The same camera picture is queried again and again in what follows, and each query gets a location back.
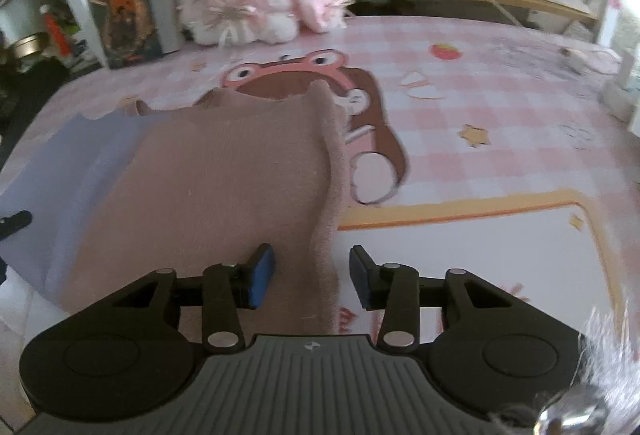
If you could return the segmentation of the purple and brown sweater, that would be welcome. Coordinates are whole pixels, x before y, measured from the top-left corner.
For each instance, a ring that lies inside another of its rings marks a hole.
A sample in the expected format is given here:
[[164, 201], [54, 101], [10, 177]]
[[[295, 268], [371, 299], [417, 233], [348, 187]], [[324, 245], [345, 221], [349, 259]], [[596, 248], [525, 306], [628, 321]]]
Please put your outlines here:
[[323, 82], [282, 100], [217, 89], [190, 108], [76, 116], [2, 192], [2, 214], [32, 222], [1, 257], [76, 313], [151, 271], [198, 276], [268, 243], [276, 272], [262, 306], [242, 314], [245, 333], [331, 333], [344, 125]]

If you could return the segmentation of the pink checkered cartoon table mat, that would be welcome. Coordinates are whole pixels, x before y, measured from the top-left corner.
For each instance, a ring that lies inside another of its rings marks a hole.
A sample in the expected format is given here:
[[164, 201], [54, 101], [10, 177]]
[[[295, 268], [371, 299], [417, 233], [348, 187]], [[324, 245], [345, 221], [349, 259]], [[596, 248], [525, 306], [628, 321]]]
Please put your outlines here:
[[[356, 19], [333, 35], [186, 47], [64, 86], [1, 195], [76, 116], [209, 92], [282, 100], [314, 82], [345, 113], [348, 181], [330, 256], [328, 334], [202, 342], [202, 277], [160, 268], [76, 313], [9, 267], [1, 402], [19, 434], [634, 434], [639, 429], [639, 139], [603, 106], [615, 61], [567, 68], [568, 43], [469, 21]], [[349, 276], [420, 276], [420, 343], [376, 348], [383, 311]]]

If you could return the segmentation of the metal bowl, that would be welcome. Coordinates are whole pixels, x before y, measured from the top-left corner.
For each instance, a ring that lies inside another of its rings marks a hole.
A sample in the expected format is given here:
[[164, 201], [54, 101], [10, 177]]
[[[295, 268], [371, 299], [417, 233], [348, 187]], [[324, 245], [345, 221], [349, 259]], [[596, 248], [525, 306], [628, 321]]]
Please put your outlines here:
[[16, 42], [9, 46], [9, 62], [17, 64], [26, 58], [39, 56], [49, 45], [50, 36], [46, 32], [37, 32], [17, 39]]

